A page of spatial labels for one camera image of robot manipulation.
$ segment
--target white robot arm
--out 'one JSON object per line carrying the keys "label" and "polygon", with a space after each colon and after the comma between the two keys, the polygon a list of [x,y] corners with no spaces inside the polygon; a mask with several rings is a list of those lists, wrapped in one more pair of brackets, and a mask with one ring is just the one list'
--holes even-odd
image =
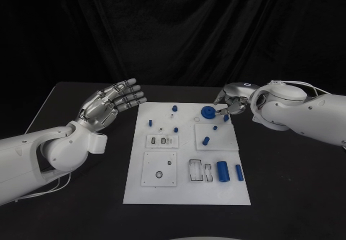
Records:
{"label": "white robot arm", "polygon": [[[308,97],[301,88],[287,85],[300,84],[324,94]],[[253,122],[266,128],[297,134],[324,143],[346,147],[346,96],[333,95],[308,83],[271,81],[265,86],[235,82],[220,90],[213,104],[220,99],[229,107],[216,115],[239,114],[249,105]]]}
{"label": "white robot arm", "polygon": [[[103,153],[106,136],[96,131],[112,123],[119,112],[147,101],[134,84],[132,78],[96,91],[66,126],[0,140],[0,205],[69,174],[83,164],[88,153]],[[39,146],[54,168],[44,172],[37,163]]]}

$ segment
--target circular hole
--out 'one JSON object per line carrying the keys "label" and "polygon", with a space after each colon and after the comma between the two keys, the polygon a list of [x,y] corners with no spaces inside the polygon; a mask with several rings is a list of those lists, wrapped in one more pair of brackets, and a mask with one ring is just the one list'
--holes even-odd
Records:
{"label": "circular hole", "polygon": [[158,172],[155,173],[155,177],[157,177],[158,179],[163,177],[163,172],[161,172],[161,171],[158,171]]}

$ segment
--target white platform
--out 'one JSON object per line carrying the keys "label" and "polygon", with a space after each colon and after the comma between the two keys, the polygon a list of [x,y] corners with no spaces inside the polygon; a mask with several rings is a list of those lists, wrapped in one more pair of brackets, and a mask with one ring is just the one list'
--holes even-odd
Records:
{"label": "white platform", "polygon": [[[171,111],[173,105],[177,106],[177,112]],[[246,181],[238,181],[235,169],[235,165],[240,164],[236,139],[232,137],[227,150],[197,150],[196,124],[216,125],[217,130],[223,130],[219,131],[220,139],[227,138],[226,135],[233,131],[230,120],[223,122],[222,116],[213,119],[201,117],[203,106],[214,107],[204,103],[167,102],[145,102],[138,106],[124,204],[251,205]],[[214,109],[225,107],[225,104],[219,104]],[[147,148],[147,135],[178,135],[178,148]],[[141,186],[145,152],[176,153],[176,186]],[[213,182],[206,182],[206,180],[190,182],[190,159],[201,160],[203,167],[204,164],[210,164]],[[229,182],[219,182],[216,167],[219,161],[226,161]]]}

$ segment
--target rectangular slot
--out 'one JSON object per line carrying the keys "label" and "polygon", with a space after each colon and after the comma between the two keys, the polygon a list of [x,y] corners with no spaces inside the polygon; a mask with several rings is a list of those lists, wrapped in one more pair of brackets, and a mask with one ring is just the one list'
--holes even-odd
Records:
{"label": "rectangular slot", "polygon": [[189,179],[191,182],[203,181],[201,160],[199,159],[189,160]]}
{"label": "rectangular slot", "polygon": [[212,175],[212,165],[204,164],[204,180],[207,183],[213,181],[213,175]]}
{"label": "rectangular slot", "polygon": [[145,136],[145,147],[151,149],[177,149],[178,135],[151,135]]}

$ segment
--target robotic hand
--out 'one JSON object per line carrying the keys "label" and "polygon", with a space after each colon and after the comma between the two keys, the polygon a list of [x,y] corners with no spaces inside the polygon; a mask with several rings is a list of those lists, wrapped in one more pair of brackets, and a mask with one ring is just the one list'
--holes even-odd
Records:
{"label": "robotic hand", "polygon": [[[301,88],[287,83],[312,88],[315,97],[308,97]],[[305,137],[346,147],[346,96],[333,95],[305,82],[271,81],[262,87],[233,82],[220,90],[214,105],[222,98],[229,107],[216,111],[216,115],[239,114],[249,105],[252,121],[266,128],[291,129]]]}
{"label": "robotic hand", "polygon": [[[102,154],[106,136],[102,130],[124,110],[142,104],[135,79],[96,91],[82,104],[78,117],[54,127],[0,140],[0,205],[69,174],[85,162],[88,153]],[[40,171],[36,149],[53,170]]]}

